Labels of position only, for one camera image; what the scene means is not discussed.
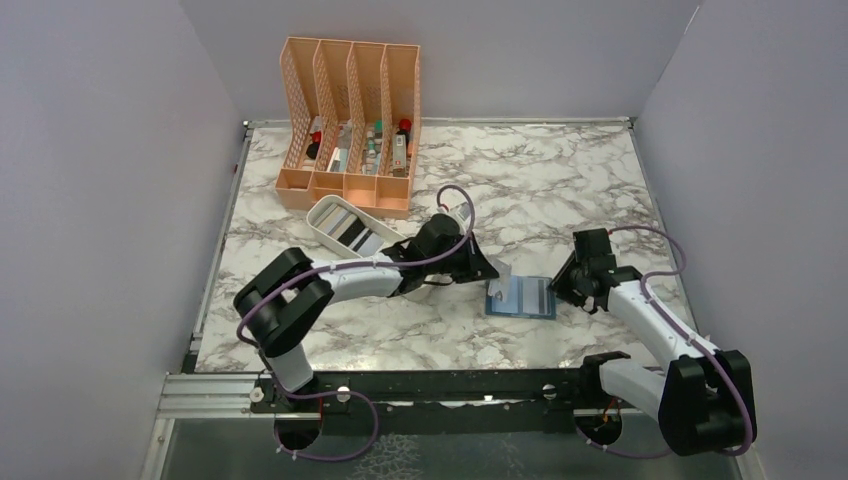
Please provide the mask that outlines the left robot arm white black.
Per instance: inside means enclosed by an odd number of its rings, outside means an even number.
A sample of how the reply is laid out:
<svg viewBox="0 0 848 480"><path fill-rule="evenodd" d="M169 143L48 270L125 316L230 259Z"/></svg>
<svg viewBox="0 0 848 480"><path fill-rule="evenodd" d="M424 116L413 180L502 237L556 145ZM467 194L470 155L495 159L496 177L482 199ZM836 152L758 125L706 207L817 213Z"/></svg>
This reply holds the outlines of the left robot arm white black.
<svg viewBox="0 0 848 480"><path fill-rule="evenodd" d="M410 293L434 275L453 284L498 278L473 233L438 213L413 236L369 257L319 262L299 247L284 250L234 297L238 337L254 345L276 376L276 396L298 411L313 401L313 368L303 339L330 305Z"/></svg>

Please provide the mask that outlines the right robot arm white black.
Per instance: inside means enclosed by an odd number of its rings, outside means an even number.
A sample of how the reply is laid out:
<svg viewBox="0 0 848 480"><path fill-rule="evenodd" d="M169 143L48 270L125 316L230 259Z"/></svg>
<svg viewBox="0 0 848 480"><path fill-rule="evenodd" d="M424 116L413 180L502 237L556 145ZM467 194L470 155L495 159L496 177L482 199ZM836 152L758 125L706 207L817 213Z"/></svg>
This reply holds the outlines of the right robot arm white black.
<svg viewBox="0 0 848 480"><path fill-rule="evenodd" d="M591 312L603 310L635 333L657 361L652 371L623 352L583 360L579 398L600 407L623 400L654 419L667 450L679 456L741 456L757 437L752 369L738 350L723 350L688 326L654 294L642 273L619 264L612 229L574 233L574 249L549 290Z"/></svg>

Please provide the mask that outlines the teal card holder wallet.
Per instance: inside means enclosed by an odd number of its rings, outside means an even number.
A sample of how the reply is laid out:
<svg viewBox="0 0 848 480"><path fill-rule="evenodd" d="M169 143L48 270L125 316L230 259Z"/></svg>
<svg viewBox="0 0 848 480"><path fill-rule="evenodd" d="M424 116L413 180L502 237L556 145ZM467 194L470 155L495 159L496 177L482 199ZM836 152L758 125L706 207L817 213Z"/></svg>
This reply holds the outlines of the teal card holder wallet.
<svg viewBox="0 0 848 480"><path fill-rule="evenodd" d="M551 278L515 276L490 280L484 311L487 316L554 320L556 298L549 290Z"/></svg>

